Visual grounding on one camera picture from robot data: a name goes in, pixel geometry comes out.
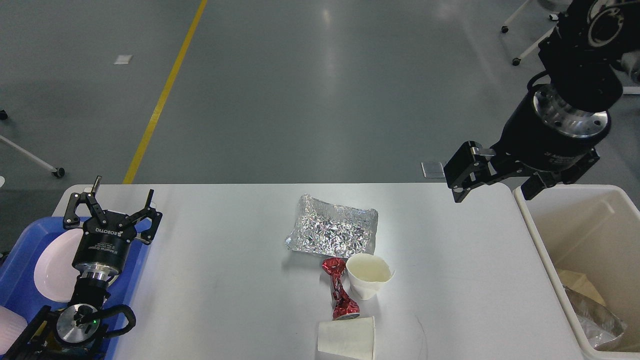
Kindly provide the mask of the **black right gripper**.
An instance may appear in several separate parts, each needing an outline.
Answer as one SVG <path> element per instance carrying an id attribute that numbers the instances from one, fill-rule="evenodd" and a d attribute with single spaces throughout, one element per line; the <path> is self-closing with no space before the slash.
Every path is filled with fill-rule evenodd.
<path id="1" fill-rule="evenodd" d="M 466 141 L 443 167 L 455 203 L 483 185 L 530 177 L 521 187 L 525 200 L 558 183 L 572 185 L 601 157 L 594 148 L 610 132 L 608 111 L 571 106 L 553 84 L 537 84 L 505 124 L 493 148 Z"/>

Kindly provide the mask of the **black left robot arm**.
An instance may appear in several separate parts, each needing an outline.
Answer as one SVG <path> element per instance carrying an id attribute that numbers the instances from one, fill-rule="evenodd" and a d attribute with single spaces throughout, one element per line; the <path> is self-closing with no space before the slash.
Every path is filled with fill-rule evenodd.
<path id="1" fill-rule="evenodd" d="M 134 241 L 153 243 L 163 215 L 153 206 L 153 189 L 133 214 L 103 209 L 96 199 L 100 183 L 96 177 L 89 191 L 72 193 L 62 217 L 66 234 L 80 231 L 70 298 L 59 309 L 42 306 L 3 354 L 6 360 L 102 360 L 103 342 L 137 325 L 130 306 L 107 306 L 110 281 L 123 278 Z"/>

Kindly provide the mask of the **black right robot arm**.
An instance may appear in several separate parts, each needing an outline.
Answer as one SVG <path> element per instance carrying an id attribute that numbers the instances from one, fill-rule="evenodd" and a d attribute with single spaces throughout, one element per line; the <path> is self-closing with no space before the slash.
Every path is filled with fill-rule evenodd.
<path id="1" fill-rule="evenodd" d="M 513 177 L 526 177 L 526 200 L 579 180 L 599 161 L 595 147 L 623 95 L 615 71 L 638 49 L 637 0 L 572 1 L 538 44 L 544 70 L 529 80 L 499 140 L 488 148 L 464 142 L 444 166 L 454 201 Z"/>

